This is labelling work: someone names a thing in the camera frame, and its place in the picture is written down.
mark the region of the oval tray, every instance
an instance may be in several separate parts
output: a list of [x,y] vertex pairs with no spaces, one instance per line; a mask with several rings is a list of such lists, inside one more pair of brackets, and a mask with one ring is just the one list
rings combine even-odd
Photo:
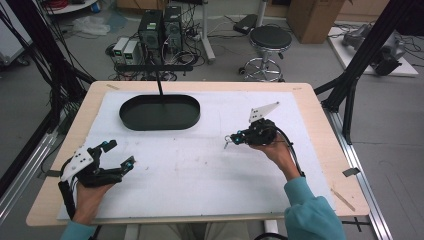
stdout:
[[135,131],[182,130],[199,121],[200,104],[187,95],[139,95],[122,104],[119,116]]

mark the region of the black box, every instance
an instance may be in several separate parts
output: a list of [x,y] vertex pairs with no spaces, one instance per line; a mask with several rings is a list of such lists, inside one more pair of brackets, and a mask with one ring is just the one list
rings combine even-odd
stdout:
[[148,50],[160,50],[164,39],[163,13],[161,10],[149,9],[143,14],[138,27],[140,43]]
[[181,7],[168,6],[165,8],[165,36],[168,42],[168,52],[175,53],[183,50],[183,34],[181,21]]

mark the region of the electronic equipment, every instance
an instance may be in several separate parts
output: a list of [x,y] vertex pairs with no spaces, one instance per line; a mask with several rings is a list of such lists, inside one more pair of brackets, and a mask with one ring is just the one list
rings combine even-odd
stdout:
[[180,6],[168,6],[165,8],[164,24],[168,52],[181,52],[183,50],[183,38]]
[[233,26],[233,30],[247,35],[253,28],[255,28],[257,18],[258,16],[256,14],[249,14],[237,22]]
[[121,163],[120,168],[100,168],[100,155],[116,147],[115,140],[104,141],[95,148],[79,148],[74,156],[68,159],[60,170],[59,189],[65,203],[66,211],[72,219],[75,215],[75,202],[73,196],[74,178],[87,188],[104,186],[122,182],[125,174],[134,168],[134,157],[131,156]]
[[127,65],[141,64],[141,51],[137,40],[130,40],[124,50],[125,63]]
[[125,65],[125,58],[124,58],[124,50],[127,46],[127,43],[130,39],[127,37],[121,37],[118,42],[115,44],[115,46],[112,49],[113,52],[113,61],[115,64],[118,65]]
[[231,141],[236,144],[246,143],[248,145],[268,145],[277,136],[275,123],[268,119],[259,119],[250,124],[246,130],[240,130],[231,134]]
[[164,42],[164,25],[161,10],[146,10],[138,27],[140,43],[148,50],[160,50]]
[[[346,47],[352,46],[354,50],[358,50],[371,29],[371,24],[363,24],[359,29],[346,33],[343,36],[342,45]],[[402,65],[398,60],[405,53],[405,42],[396,39],[394,33],[392,33],[379,52],[372,58],[370,66],[378,75],[386,76]]]

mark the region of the wooden table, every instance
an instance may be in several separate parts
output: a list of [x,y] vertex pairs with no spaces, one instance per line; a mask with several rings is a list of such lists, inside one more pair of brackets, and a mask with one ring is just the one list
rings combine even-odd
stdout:
[[[163,82],[166,91],[270,91],[293,93],[303,117],[310,140],[315,148],[328,185],[336,204],[336,214],[344,216],[365,216],[369,213],[368,204],[354,176],[345,177],[342,172],[349,169],[346,157],[334,132],[309,84],[305,83],[258,83],[258,82]],[[66,136],[52,170],[60,170],[64,162],[73,155],[85,141],[90,127],[96,118],[103,97],[107,91],[157,91],[156,82],[118,82],[98,81],[91,85],[84,102]],[[64,225],[66,221],[56,219],[62,204],[62,196],[57,187],[59,179],[47,177],[27,217],[29,226]],[[232,220],[251,220],[252,218],[234,217]],[[223,220],[220,217],[207,221]],[[175,219],[102,219],[96,223],[126,224],[146,222],[170,222]],[[202,221],[179,218],[178,221]]]

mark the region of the robotic hand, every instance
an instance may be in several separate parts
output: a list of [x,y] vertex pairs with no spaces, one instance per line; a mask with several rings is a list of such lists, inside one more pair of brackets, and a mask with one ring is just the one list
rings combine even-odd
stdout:
[[88,148],[87,150],[80,148],[62,166],[58,185],[71,219],[75,215],[75,202],[73,188],[71,187],[75,177],[84,187],[93,188],[122,182],[124,175],[134,168],[135,160],[133,156],[122,162],[120,168],[107,170],[100,168],[102,149],[104,152],[108,152],[116,145],[116,141],[111,140],[110,142],[103,142],[95,148]]
[[293,148],[293,143],[290,142],[287,135],[281,129],[279,129],[273,121],[263,118],[266,114],[274,110],[274,108],[276,108],[278,104],[279,102],[252,109],[249,119],[249,128],[245,130],[239,130],[235,134],[226,136],[225,147],[231,142],[235,145],[240,145],[242,143],[248,145],[268,145],[274,141],[278,132],[283,137],[284,142],[288,144],[290,153],[293,157],[293,161],[300,175],[305,176],[305,173],[301,170],[297,161],[296,152]]

